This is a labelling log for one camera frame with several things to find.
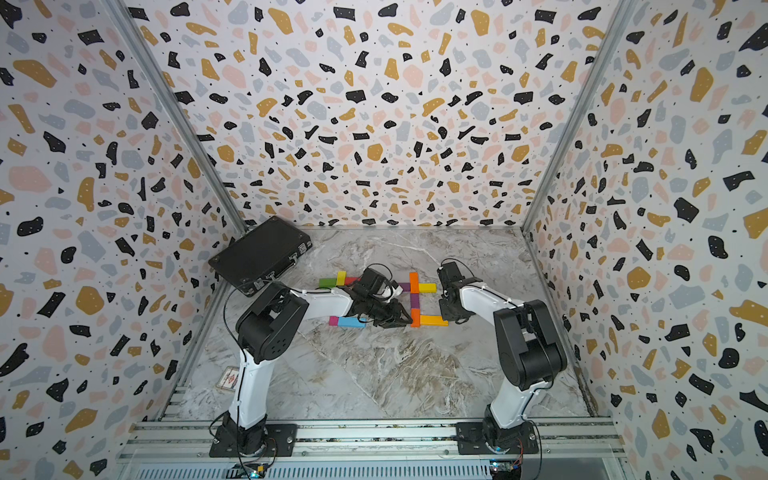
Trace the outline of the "amber long block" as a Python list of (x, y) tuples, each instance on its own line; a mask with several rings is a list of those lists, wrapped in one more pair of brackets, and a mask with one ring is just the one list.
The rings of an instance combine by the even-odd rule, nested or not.
[(449, 322), (441, 316), (422, 315), (420, 317), (421, 326), (448, 326)]

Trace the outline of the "orange short block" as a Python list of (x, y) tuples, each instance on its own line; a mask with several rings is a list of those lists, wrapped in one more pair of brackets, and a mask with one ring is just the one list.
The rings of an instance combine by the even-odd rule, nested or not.
[(421, 325), (421, 312), (419, 309), (411, 310), (411, 319), (412, 319), (411, 326), (413, 328), (419, 328)]

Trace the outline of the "light blue long block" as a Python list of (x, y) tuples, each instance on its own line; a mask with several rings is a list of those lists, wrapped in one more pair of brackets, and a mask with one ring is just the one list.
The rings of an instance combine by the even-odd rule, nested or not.
[(366, 325), (357, 317), (339, 317), (337, 321), (337, 326), (342, 328), (364, 328)]

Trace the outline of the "orange long block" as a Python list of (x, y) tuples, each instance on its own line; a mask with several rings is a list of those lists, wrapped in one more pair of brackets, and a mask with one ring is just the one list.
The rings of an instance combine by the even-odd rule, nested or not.
[(419, 282), (419, 275), (417, 272), (411, 272), (409, 274), (409, 285), (410, 285), (411, 294), (420, 293), (420, 282)]

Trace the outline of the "green block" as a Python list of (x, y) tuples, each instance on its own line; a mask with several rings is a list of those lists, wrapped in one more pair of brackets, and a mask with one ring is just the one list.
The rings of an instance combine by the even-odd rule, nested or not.
[(322, 278), (318, 281), (318, 287), (321, 289), (330, 289), (337, 286), (335, 278)]

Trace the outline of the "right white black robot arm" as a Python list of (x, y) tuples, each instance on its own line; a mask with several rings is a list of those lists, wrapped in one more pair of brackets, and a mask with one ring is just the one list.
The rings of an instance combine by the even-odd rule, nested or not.
[(513, 300), (478, 277), (464, 275), (461, 265), (449, 258), (437, 270), (442, 286), (441, 315), (457, 325), (474, 317), (491, 324), (504, 374), (496, 398), (486, 407), (481, 438), (492, 452), (533, 450), (536, 434), (527, 410), (567, 368), (557, 327), (545, 302)]

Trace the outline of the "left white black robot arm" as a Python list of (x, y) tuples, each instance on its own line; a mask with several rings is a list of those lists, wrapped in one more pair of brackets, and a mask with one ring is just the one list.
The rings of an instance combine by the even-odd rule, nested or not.
[(353, 317), (362, 324), (400, 328), (413, 323), (399, 301), (398, 282), (373, 268), (349, 285), (317, 290), (270, 282), (235, 326), (240, 350), (235, 397), (218, 432), (235, 454), (252, 456), (266, 445), (267, 396), (275, 361), (290, 347), (303, 322)]

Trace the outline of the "black flat case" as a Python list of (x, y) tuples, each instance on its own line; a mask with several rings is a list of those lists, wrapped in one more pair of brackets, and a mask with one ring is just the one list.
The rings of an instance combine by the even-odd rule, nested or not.
[(312, 248), (307, 233), (273, 216), (209, 261), (212, 269), (247, 297), (276, 280)]

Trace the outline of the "small printed card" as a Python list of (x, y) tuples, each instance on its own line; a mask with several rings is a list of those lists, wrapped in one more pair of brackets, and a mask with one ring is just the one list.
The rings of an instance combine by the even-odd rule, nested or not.
[(238, 367), (226, 367), (217, 381), (216, 387), (221, 390), (234, 391), (237, 388), (239, 373), (240, 369)]

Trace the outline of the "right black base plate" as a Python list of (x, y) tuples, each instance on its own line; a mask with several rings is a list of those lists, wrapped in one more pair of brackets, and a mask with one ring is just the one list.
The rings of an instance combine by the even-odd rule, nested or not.
[(540, 451), (538, 435), (530, 421), (508, 429), (488, 421), (459, 422), (455, 430), (461, 455), (519, 455)]

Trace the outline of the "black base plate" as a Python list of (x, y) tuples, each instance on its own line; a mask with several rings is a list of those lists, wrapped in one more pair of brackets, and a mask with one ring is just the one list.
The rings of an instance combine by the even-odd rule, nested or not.
[(459, 422), (455, 430), (461, 455), (519, 455), (540, 451), (538, 435), (530, 421), (508, 429), (488, 421)]
[(234, 427), (219, 426), (209, 450), (211, 458), (238, 458), (243, 460), (290, 457), (297, 438), (298, 425), (294, 423), (267, 423), (245, 432)]

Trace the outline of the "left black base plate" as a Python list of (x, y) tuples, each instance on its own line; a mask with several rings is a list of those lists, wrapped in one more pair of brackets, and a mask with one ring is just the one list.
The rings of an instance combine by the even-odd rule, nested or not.
[(294, 423), (267, 423), (245, 432), (234, 427), (219, 426), (209, 450), (211, 458), (238, 458), (243, 460), (290, 457), (297, 438), (298, 425)]

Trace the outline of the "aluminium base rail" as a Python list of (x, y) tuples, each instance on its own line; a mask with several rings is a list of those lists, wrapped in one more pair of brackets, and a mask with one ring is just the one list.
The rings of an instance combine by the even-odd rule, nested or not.
[(475, 419), (278, 420), (262, 452), (239, 457), (206, 421), (143, 422), (119, 479), (631, 479), (606, 418), (536, 418), (508, 451)]

